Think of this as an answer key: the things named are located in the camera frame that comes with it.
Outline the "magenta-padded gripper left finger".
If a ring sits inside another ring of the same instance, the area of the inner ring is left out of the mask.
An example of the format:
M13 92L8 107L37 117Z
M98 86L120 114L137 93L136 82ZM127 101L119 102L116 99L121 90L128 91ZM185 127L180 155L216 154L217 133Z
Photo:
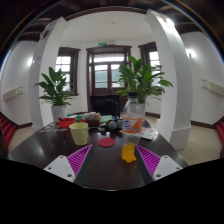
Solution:
M85 146L69 156L59 155L44 170L79 186L83 184L85 163L88 161L92 145Z

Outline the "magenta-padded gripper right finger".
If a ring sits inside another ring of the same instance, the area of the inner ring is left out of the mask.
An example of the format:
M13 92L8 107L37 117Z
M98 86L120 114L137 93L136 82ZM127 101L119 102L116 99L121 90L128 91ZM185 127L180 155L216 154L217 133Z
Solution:
M137 159L135 186L145 186L183 169L183 159L168 147L148 149L136 145Z

